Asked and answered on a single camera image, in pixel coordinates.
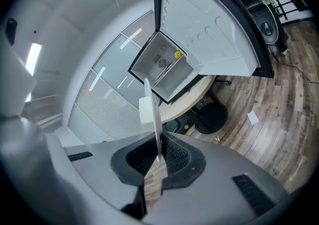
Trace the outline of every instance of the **refrigerator door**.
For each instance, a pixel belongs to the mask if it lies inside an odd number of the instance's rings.
[[[155,0],[155,20],[200,75],[273,77],[265,41],[239,0]]]

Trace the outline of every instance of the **chair leg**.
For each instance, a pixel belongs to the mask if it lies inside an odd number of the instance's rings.
[[[228,85],[231,85],[232,82],[231,81],[228,81],[228,80],[221,80],[221,79],[215,79],[215,82],[216,83],[228,83]]]

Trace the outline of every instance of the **desk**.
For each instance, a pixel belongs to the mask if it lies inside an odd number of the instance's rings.
[[[162,103],[159,106],[161,121],[168,122],[185,113],[195,123],[199,132],[211,134],[219,130],[227,120],[227,109],[210,90],[215,78],[215,76],[204,76],[175,102]],[[198,110],[195,105],[206,93],[214,102]]]

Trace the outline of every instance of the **wooden floor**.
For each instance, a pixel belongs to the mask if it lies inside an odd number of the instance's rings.
[[[308,21],[284,28],[289,52],[282,63],[295,65],[319,82],[319,35]],[[311,174],[319,153],[319,85],[310,83],[295,68],[272,62],[275,77],[219,77],[232,85],[215,83],[213,90],[228,109],[228,120],[211,135],[190,129],[188,135],[227,146],[265,169],[288,192],[302,185]],[[211,102],[204,97],[197,106]],[[259,119],[251,125],[247,113]],[[146,201],[150,208],[158,197],[165,165],[155,164],[146,176]]]

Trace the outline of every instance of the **white wall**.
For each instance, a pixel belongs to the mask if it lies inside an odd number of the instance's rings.
[[[59,92],[63,95],[63,125],[68,125],[73,103],[90,67],[109,43],[129,23],[154,8],[154,0],[122,0],[114,4],[85,29],[61,62]]]
[[[56,129],[54,134],[60,139],[63,147],[84,144],[68,127],[62,126]]]

